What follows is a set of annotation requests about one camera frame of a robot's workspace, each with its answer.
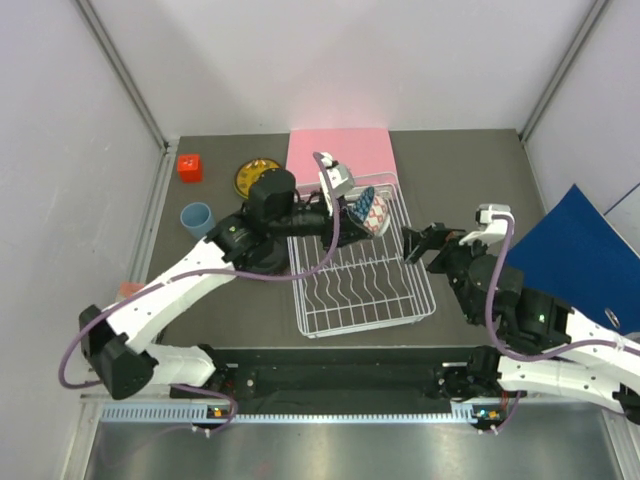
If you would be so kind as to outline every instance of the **orange object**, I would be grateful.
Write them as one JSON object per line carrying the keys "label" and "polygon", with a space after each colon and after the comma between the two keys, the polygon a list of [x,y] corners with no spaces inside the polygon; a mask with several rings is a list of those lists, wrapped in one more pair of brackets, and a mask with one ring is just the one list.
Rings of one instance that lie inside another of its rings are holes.
{"label": "orange object", "polygon": [[116,296],[116,302],[121,302],[125,298],[129,298],[134,293],[142,290],[144,287],[144,283],[131,283],[131,282],[122,282],[120,284],[120,291]]}
{"label": "orange object", "polygon": [[184,183],[202,181],[202,162],[197,153],[178,157],[178,174]]}

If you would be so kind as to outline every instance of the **white wall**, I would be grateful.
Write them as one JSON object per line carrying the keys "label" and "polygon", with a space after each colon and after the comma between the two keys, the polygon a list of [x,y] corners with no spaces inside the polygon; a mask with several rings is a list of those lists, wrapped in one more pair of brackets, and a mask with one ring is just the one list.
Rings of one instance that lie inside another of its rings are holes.
{"label": "white wall", "polygon": [[94,0],[164,133],[521,128],[590,0]]}
{"label": "white wall", "polygon": [[529,141],[553,207],[577,183],[601,211],[640,182],[640,2],[614,0]]}
{"label": "white wall", "polygon": [[69,0],[4,8],[0,63],[0,465],[39,480],[78,409],[58,361],[126,274],[159,149]]}
{"label": "white wall", "polygon": [[607,214],[606,219],[640,254],[640,188],[633,190]]}

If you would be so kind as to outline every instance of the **cable clip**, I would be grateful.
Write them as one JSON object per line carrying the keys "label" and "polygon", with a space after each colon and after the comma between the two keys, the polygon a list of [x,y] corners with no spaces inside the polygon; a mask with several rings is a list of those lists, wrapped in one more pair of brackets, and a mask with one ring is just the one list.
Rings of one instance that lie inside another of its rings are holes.
{"label": "cable clip", "polygon": [[168,274],[168,272],[158,275],[157,280],[158,280],[158,283],[161,283],[164,287],[166,287],[167,285],[171,285],[173,283],[173,280],[171,276]]}
{"label": "cable clip", "polygon": [[615,328],[616,330],[620,330],[620,320],[618,320],[618,316],[615,313],[613,313],[613,310],[607,307],[604,309],[604,314],[607,316],[607,318],[611,322],[611,325],[613,325],[613,328]]}
{"label": "cable clip", "polygon": [[616,353],[621,353],[624,352],[624,349],[626,347],[626,343],[625,343],[625,339],[622,335],[620,335],[619,333],[616,334],[616,348],[615,351]]}

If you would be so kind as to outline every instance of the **gray tabletop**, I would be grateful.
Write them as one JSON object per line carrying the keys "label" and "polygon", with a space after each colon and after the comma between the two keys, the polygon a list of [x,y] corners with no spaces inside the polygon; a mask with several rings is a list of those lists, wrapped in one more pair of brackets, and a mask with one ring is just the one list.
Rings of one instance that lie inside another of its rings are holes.
{"label": "gray tabletop", "polygon": [[[416,228],[441,221],[472,229],[480,203],[511,206],[516,239],[543,216],[529,161],[514,130],[392,132],[400,185]],[[207,203],[216,218],[238,210],[237,169],[256,157],[283,164],[288,135],[182,137],[178,154],[199,153],[204,181],[182,183],[174,171],[169,185],[149,280],[180,260],[195,244],[180,225],[191,202]],[[431,276],[436,312],[422,321],[321,339],[298,331],[289,283],[235,280],[210,293],[171,323],[163,343],[216,347],[469,346],[486,343],[482,327],[465,323],[443,276]]]}
{"label": "gray tabletop", "polygon": [[123,460],[165,428],[101,423],[85,479],[623,478],[602,413],[587,404],[522,405],[495,438],[455,424],[240,424],[208,441],[186,428]]}

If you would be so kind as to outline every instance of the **dark gray table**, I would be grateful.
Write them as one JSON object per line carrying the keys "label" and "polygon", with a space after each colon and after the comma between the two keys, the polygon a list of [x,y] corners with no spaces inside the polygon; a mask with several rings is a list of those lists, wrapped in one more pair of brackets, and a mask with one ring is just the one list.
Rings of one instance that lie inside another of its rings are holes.
{"label": "dark gray table", "polygon": [[[516,238],[543,216],[529,161],[514,130],[392,132],[391,142],[412,224],[433,221],[474,227],[478,204],[506,203]],[[206,202],[216,218],[240,207],[233,189],[238,167],[255,157],[284,162],[288,135],[183,137],[179,154],[199,153],[205,180],[184,184],[174,171],[155,243],[149,280],[181,259],[194,240],[180,225],[182,208]],[[235,280],[212,292],[168,327],[163,343],[214,347],[469,346],[488,339],[465,323],[444,277],[432,276],[437,310],[421,322],[310,340],[299,332],[288,283]]]}

